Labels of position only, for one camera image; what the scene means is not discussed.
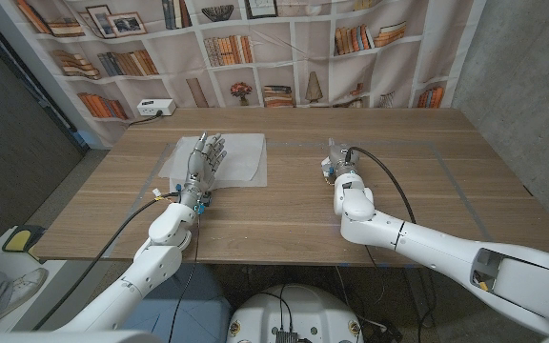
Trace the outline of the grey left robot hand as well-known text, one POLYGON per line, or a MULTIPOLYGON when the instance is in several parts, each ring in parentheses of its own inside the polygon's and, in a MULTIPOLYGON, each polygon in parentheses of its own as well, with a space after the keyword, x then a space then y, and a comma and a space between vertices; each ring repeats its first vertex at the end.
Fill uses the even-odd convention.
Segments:
POLYGON ((190 208, 199 205, 202 195, 214 183, 215 174, 226 156, 225 139, 220 133, 208 136, 204 131, 188 159, 188 170, 179 202, 190 208))

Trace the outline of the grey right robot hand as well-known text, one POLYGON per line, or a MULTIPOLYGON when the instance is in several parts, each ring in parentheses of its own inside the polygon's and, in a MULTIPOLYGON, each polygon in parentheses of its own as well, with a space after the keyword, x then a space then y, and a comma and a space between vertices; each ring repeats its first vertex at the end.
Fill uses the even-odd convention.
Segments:
POLYGON ((342 174, 357 173, 359 157, 355 151, 349 149, 348 145, 337 144, 333 138, 328 139, 328 155, 320 164, 328 184, 333 185, 342 174))

